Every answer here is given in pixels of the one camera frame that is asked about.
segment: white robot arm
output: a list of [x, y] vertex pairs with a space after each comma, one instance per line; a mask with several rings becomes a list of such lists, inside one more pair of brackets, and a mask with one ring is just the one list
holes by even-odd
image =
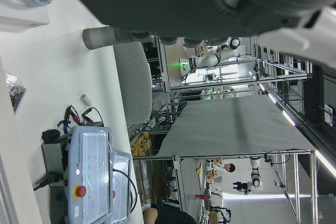
[[251, 179], [247, 183], [236, 182], [233, 183], [236, 185], [233, 189], [237, 191], [243, 191], [245, 195], [248, 195], [252, 191], [261, 191], [264, 188], [264, 184], [261, 181], [259, 174], [259, 166], [260, 166], [260, 157], [250, 157], [250, 162], [252, 166]]
[[223, 60], [227, 60], [232, 57], [239, 56], [236, 50], [240, 45], [240, 38], [231, 38], [228, 44], [225, 44], [219, 48], [220, 52], [211, 50], [207, 54], [200, 57], [181, 58], [180, 64], [182, 67], [182, 75], [185, 76], [191, 70], [202, 67], [214, 67]]

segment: chair backrest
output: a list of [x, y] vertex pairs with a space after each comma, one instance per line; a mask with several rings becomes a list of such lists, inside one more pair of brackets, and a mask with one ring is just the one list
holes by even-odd
[[145, 122], [152, 112], [152, 79], [140, 42], [114, 45], [126, 123]]

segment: ceiling light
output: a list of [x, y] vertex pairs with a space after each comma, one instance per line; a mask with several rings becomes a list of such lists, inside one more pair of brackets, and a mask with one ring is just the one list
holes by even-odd
[[315, 151], [316, 157], [326, 166], [326, 168], [336, 177], [336, 169], [326, 160], [325, 157], [322, 156], [322, 154], [316, 150]]
[[273, 95], [268, 94], [268, 97], [272, 100], [273, 103], [277, 103], [277, 100], [273, 97]]
[[[285, 199], [284, 194], [228, 194], [228, 193], [222, 193], [223, 199]], [[295, 198], [294, 194], [289, 194], [290, 198]], [[306, 198], [310, 197], [310, 195], [307, 194], [300, 194], [300, 198]]]
[[288, 120], [288, 122], [290, 122], [291, 125], [295, 126], [295, 122], [289, 117], [289, 115], [284, 110], [282, 111], [282, 114]]
[[261, 83], [259, 83], [259, 86], [260, 86], [261, 90], [265, 91], [264, 85], [262, 85]]

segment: dark hair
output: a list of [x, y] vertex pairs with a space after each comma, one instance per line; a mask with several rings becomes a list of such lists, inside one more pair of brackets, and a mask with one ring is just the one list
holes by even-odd
[[229, 172], [233, 173], [236, 169], [236, 166], [234, 164], [230, 164], [230, 170]]

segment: white lab coat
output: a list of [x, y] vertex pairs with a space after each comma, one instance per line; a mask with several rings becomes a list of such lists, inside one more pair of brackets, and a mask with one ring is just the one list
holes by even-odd
[[218, 178], [220, 176], [222, 176], [223, 174], [227, 173], [227, 170], [224, 168], [224, 165], [222, 164], [218, 164], [214, 167], [214, 171], [217, 173], [217, 175], [213, 178]]

